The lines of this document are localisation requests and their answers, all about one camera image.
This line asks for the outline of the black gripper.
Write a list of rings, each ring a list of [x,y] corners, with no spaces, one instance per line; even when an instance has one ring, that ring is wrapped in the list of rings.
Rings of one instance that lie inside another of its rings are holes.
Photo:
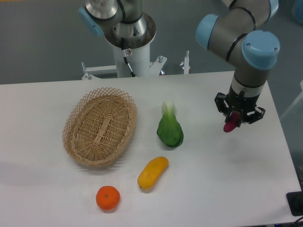
[[[225,117],[224,122],[230,120],[232,112],[240,113],[239,126],[242,124],[253,124],[264,117],[266,110],[262,107],[256,107],[258,96],[245,97],[245,92],[237,94],[230,90],[227,95],[217,93],[214,101],[220,113]]]

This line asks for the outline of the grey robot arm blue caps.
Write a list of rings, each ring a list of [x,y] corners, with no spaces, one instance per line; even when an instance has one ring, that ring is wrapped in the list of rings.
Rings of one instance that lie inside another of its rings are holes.
[[[278,9],[276,0],[227,0],[224,17],[206,15],[198,24],[196,41],[235,67],[227,94],[218,93],[215,104],[225,116],[224,131],[263,118],[256,105],[280,50],[278,38],[259,29]],[[150,43],[156,35],[154,20],[140,0],[88,0],[79,9],[85,26],[104,35],[114,51],[117,75],[158,76],[160,63],[150,62]]]

